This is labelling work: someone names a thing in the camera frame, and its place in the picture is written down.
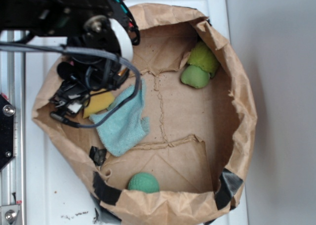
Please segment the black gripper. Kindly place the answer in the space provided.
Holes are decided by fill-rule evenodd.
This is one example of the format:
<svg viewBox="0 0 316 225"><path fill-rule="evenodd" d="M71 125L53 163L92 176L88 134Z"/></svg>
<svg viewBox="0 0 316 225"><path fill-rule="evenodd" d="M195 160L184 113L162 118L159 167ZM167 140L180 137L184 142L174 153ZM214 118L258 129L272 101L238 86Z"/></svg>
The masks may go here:
<svg viewBox="0 0 316 225"><path fill-rule="evenodd" d="M57 116L76 116L92 106L98 95L117 90L129 75L127 68L112 60L102 60L100 66L63 61L57 65L57 74L62 83L49 99L54 104Z"/></svg>

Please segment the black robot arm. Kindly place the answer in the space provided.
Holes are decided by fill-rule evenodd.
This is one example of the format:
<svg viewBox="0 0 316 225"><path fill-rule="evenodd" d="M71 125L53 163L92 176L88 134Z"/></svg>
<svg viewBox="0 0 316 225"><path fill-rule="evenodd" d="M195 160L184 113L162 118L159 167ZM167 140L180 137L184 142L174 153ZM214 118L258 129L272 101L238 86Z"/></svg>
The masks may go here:
<svg viewBox="0 0 316 225"><path fill-rule="evenodd" d="M125 0L0 0L0 29L25 31L2 51L59 52L70 56L57 72L63 83L50 99L51 117L66 121L87 107L97 91L127 79L138 26Z"/></svg>

